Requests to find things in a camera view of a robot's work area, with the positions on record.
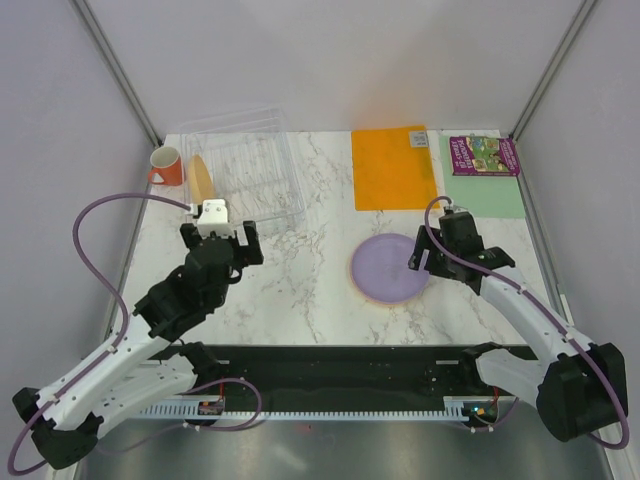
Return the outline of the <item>clear wire dish rack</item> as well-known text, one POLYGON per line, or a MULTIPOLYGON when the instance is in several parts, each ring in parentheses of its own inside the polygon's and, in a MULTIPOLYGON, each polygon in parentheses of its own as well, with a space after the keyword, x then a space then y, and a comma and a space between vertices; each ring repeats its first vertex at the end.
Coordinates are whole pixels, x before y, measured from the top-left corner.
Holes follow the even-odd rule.
POLYGON ((234 227, 254 221, 262 237, 299 227, 305 204, 280 108, 198 118, 178 135, 183 158, 204 161, 234 227))

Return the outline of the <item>pink plate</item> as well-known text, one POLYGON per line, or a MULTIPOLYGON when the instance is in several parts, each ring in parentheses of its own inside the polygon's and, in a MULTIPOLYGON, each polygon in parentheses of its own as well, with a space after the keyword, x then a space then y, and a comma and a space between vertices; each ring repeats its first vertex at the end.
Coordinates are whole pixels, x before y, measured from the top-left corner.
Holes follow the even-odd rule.
POLYGON ((390 277, 383 267, 352 258, 348 271, 353 288, 365 300, 380 305, 397 305, 402 302, 390 287, 390 277))

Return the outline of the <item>yellow plate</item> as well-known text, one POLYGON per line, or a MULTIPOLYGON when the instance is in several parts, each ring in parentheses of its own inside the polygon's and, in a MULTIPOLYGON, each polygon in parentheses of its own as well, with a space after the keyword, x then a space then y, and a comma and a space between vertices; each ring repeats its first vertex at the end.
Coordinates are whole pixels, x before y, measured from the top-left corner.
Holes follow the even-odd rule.
POLYGON ((216 197, 211 175, 200 155, 191 157, 187 167, 187 181, 194 204, 201 205, 205 200, 216 197))

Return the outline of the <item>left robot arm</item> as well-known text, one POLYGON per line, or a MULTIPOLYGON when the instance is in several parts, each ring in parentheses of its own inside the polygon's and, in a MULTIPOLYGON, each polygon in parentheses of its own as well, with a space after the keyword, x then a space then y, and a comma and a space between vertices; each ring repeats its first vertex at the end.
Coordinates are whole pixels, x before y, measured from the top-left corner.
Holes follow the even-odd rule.
POLYGON ((193 224, 181 235, 182 265, 151 287, 106 341, 75 368, 41 389, 24 387, 12 402, 45 464, 61 470, 87 456, 111 429, 148 406, 179 394, 208 393, 226 383, 218 361, 202 343, 181 346, 148 370, 141 363, 166 350, 221 307, 244 268, 264 261, 256 225, 204 236, 193 224))

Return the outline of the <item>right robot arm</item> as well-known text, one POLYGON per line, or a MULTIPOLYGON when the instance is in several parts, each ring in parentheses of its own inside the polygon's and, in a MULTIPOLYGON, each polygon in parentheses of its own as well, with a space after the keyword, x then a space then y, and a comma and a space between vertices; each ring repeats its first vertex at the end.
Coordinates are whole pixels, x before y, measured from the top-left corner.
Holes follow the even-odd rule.
POLYGON ((408 261, 412 270, 457 281, 493 306, 534 354, 525 360, 487 342, 463 351, 458 381, 467 392, 487 387, 505 391, 534 407, 551 435, 561 442, 618 424, 621 438, 603 447, 629 444, 625 360, 613 344, 596 344, 551 308, 525 280, 514 259, 488 248, 473 216, 451 206, 436 228, 423 223, 408 261))

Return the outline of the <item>purple plate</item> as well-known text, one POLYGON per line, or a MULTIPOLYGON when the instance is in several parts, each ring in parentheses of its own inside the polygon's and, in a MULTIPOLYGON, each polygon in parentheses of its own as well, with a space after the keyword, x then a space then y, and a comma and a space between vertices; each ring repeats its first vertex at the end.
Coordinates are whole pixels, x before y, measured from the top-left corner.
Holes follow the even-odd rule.
POLYGON ((414 240, 406 235, 383 233, 363 241, 353 252, 351 259, 383 267, 390 277, 390 287, 402 303, 420 295, 426 288, 430 275, 426 270, 411 270, 408 260, 414 249, 414 240))

